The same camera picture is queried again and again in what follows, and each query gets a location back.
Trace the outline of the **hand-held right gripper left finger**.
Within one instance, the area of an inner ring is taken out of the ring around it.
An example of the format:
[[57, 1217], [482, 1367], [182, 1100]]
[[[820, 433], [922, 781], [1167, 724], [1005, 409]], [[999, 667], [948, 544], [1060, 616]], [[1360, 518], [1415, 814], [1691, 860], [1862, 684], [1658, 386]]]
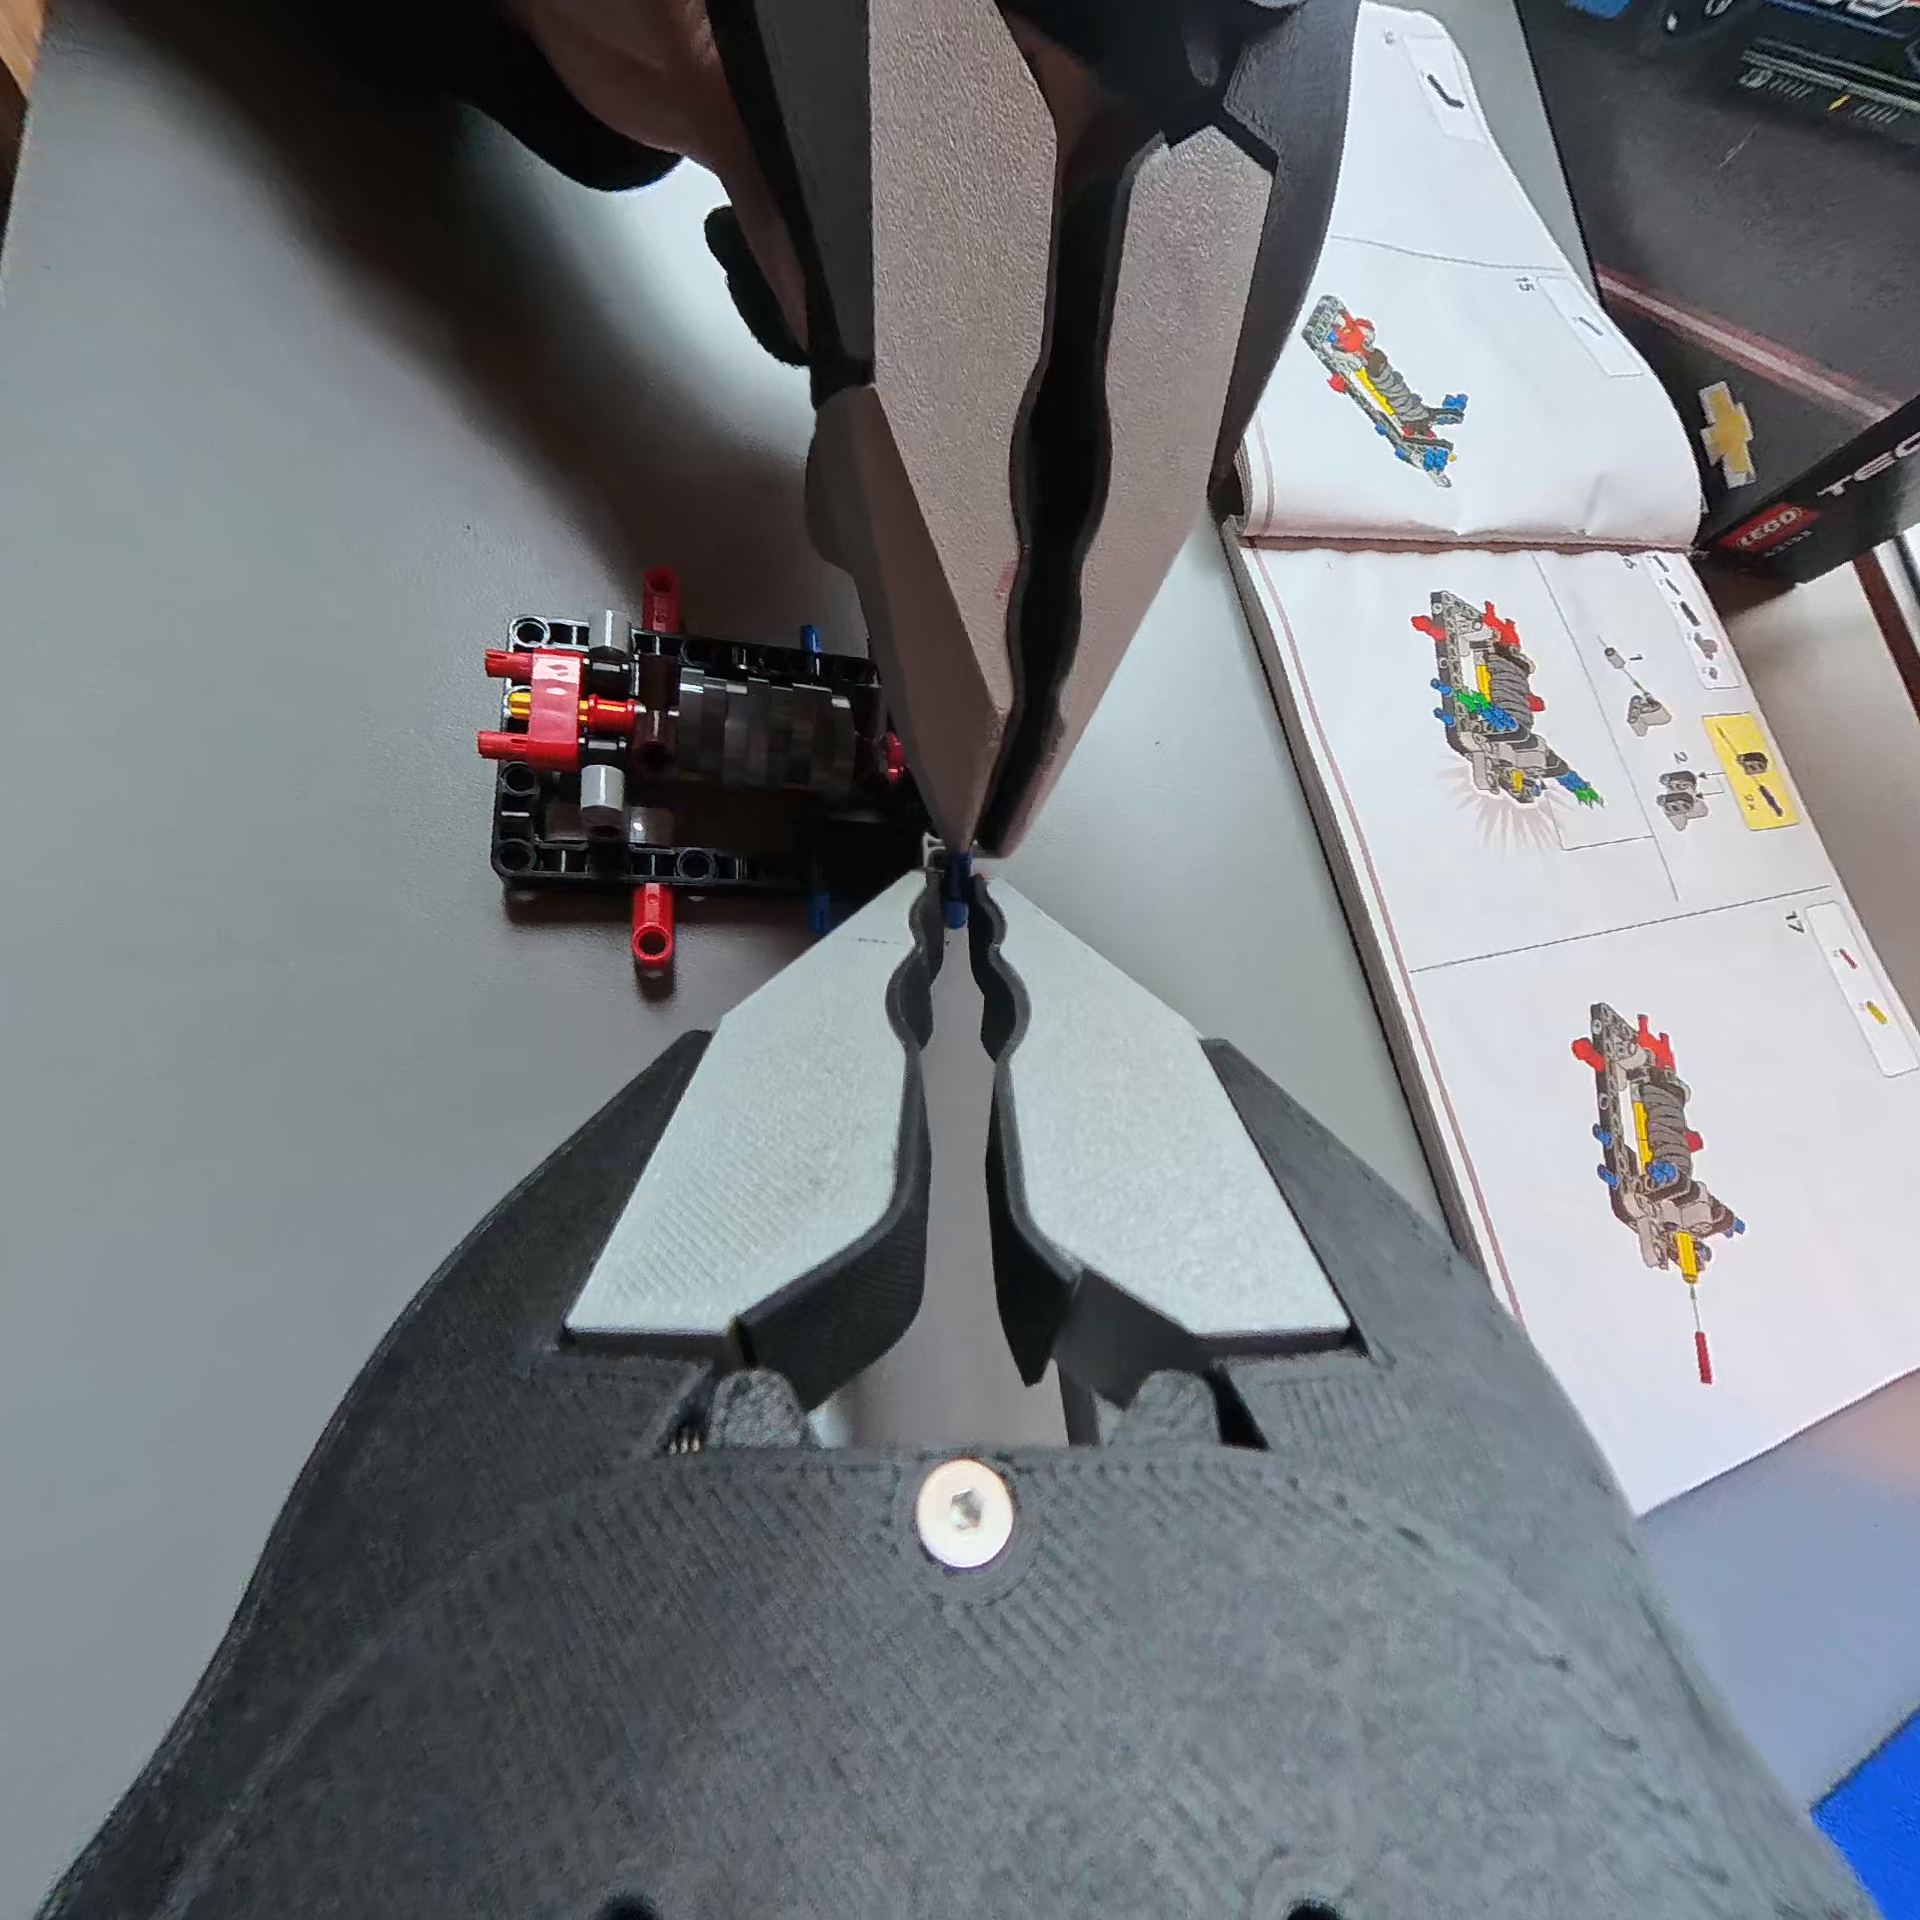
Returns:
[[940, 890], [899, 875], [707, 1035], [564, 1318], [605, 1352], [782, 1376], [806, 1411], [919, 1311]]

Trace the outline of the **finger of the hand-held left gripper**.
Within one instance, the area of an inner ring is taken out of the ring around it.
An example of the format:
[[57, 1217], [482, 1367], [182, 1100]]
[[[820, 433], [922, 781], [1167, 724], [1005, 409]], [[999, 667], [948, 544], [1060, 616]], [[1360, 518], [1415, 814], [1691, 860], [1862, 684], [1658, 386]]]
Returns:
[[1013, 852], [1085, 732], [1173, 555], [1272, 282], [1276, 169], [1220, 125], [1178, 138], [1063, 52], [995, 56], [1017, 193], [985, 305], [1011, 379], [985, 441], [975, 846]]
[[1011, 441], [1043, 348], [1058, 136], [995, 4], [875, 4], [873, 372], [810, 458], [934, 830], [971, 846], [1011, 724]]

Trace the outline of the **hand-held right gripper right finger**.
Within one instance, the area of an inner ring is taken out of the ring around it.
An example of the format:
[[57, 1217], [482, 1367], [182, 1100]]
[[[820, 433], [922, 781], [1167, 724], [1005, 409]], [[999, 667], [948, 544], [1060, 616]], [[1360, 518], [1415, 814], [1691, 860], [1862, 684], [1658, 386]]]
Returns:
[[1356, 1328], [1202, 1034], [1002, 878], [971, 875], [992, 1061], [993, 1294], [1028, 1384], [1130, 1404], [1161, 1372]]

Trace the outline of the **black lego frame assembly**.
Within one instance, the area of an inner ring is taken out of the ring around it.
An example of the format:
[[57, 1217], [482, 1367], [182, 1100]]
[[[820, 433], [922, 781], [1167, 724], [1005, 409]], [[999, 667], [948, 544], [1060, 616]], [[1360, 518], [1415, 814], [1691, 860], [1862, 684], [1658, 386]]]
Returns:
[[924, 864], [931, 816], [880, 673], [813, 625], [700, 635], [656, 566], [635, 613], [524, 613], [484, 670], [491, 874], [512, 903], [624, 905], [641, 975], [671, 971], [687, 899], [790, 899], [820, 940]]

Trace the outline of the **black lego set box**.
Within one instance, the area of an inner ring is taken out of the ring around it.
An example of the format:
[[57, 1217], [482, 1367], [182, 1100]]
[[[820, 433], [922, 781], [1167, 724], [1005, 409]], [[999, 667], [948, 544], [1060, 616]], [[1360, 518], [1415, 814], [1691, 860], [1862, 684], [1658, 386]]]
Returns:
[[1918, 6], [1515, 4], [1596, 289], [1691, 436], [1695, 548], [1915, 526]]

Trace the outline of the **lego instruction booklet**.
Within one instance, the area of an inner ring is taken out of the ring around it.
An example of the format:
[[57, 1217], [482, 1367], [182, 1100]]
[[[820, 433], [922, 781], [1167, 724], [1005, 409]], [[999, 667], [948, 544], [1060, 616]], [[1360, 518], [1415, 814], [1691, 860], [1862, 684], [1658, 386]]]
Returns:
[[1682, 419], [1360, 4], [1231, 555], [1465, 1246], [1645, 1513], [1915, 1372], [1915, 1021], [1690, 566]]

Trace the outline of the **person's left hand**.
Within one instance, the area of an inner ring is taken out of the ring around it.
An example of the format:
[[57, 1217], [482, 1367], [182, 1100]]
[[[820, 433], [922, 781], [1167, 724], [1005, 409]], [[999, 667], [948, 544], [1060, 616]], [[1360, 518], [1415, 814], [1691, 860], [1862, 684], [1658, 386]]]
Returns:
[[611, 131], [707, 167], [739, 217], [775, 217], [703, 2], [512, 2], [560, 81]]

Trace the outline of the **blue plastic tray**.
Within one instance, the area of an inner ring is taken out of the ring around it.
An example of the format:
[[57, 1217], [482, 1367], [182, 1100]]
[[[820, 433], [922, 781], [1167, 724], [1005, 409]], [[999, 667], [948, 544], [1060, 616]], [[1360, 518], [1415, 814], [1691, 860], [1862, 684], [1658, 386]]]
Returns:
[[1918, 1720], [1827, 1789], [1812, 1816], [1883, 1918], [1918, 1915]]

